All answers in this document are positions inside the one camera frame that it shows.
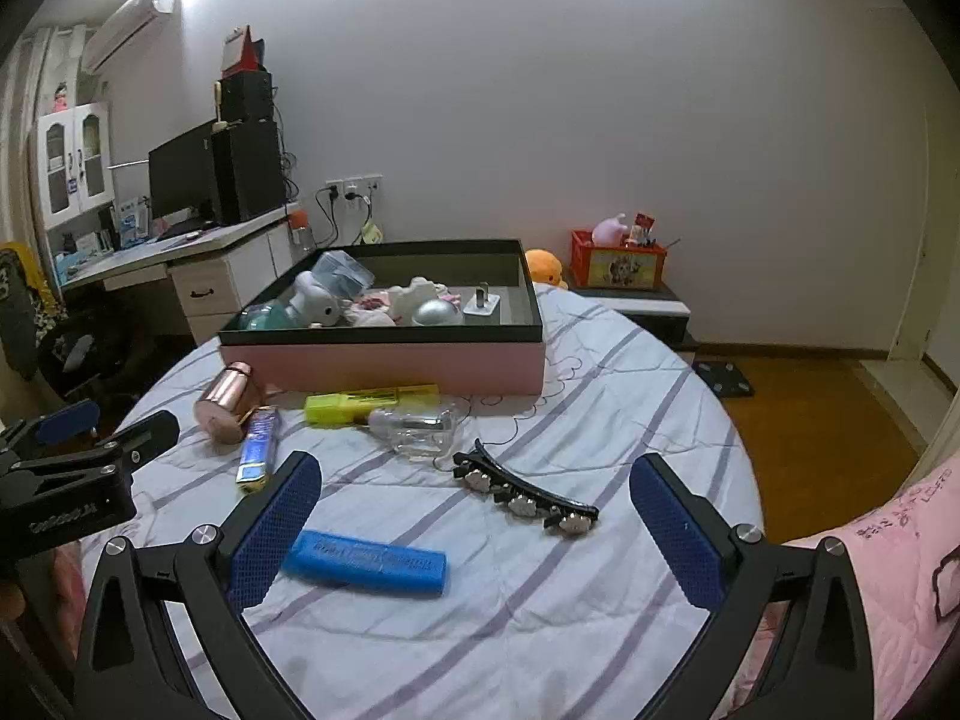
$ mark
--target baseboard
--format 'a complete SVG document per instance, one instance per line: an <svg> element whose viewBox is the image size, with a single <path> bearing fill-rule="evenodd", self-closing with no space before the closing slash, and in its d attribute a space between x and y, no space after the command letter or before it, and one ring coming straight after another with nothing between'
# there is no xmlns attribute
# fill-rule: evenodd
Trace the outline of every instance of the baseboard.
<svg viewBox="0 0 960 720"><path fill-rule="evenodd" d="M952 378L947 376L947 372L942 369L936 362L933 362L933 357L925 354L923 356L923 363L932 371L933 375L936 376L941 383L950 391L951 395L957 394L957 385L953 384Z"/></svg>
<svg viewBox="0 0 960 720"><path fill-rule="evenodd" d="M886 349L845 349L830 346L794 346L789 343L701 343L697 356L804 357L822 360L884 360Z"/></svg>

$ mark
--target red crate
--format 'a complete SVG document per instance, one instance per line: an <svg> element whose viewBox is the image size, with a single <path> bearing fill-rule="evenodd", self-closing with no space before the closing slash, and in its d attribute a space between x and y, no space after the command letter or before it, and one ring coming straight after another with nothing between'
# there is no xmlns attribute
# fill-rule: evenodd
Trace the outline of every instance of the red crate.
<svg viewBox="0 0 960 720"><path fill-rule="evenodd" d="M659 290L664 277L666 249L651 247L596 247L592 231L573 230L570 274L577 287L609 290Z"/></svg>

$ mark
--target rose gold cup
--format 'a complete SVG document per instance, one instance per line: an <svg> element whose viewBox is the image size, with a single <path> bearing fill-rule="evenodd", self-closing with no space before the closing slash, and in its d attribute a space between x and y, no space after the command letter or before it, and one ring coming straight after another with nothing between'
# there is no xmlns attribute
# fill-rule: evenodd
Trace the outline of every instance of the rose gold cup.
<svg viewBox="0 0 960 720"><path fill-rule="evenodd" d="M244 421L262 405L263 391L253 381L253 369L246 362L232 362L203 391L193 415L215 442L240 443Z"/></svg>

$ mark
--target hair clip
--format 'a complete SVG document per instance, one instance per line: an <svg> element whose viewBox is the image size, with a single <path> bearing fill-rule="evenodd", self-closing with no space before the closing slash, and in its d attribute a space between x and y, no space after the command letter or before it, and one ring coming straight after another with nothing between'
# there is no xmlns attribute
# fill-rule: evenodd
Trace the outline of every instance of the hair clip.
<svg viewBox="0 0 960 720"><path fill-rule="evenodd" d="M587 533L600 517L600 509L595 506L556 495L507 471L479 439L473 450L456 452L453 461L454 477L463 479L477 493L492 493L494 502L506 503L518 517L543 517L544 528L557 526L570 536L579 536Z"/></svg>

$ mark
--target blue foam block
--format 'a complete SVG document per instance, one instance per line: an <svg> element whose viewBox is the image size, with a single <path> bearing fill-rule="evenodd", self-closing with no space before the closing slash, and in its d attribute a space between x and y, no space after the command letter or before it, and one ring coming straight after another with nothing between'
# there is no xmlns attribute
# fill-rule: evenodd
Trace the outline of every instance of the blue foam block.
<svg viewBox="0 0 960 720"><path fill-rule="evenodd" d="M307 579L342 581L390 592L443 592L446 555L359 538L303 531L283 569Z"/></svg>
<svg viewBox="0 0 960 720"><path fill-rule="evenodd" d="M233 553L227 600L237 613L263 600L318 500L320 464L304 454Z"/></svg>
<svg viewBox="0 0 960 720"><path fill-rule="evenodd" d="M66 406L37 425L37 441L52 446L97 426L100 407L92 400Z"/></svg>
<svg viewBox="0 0 960 720"><path fill-rule="evenodd" d="M686 600L717 611L726 595L720 555L646 457L630 471L630 498Z"/></svg>

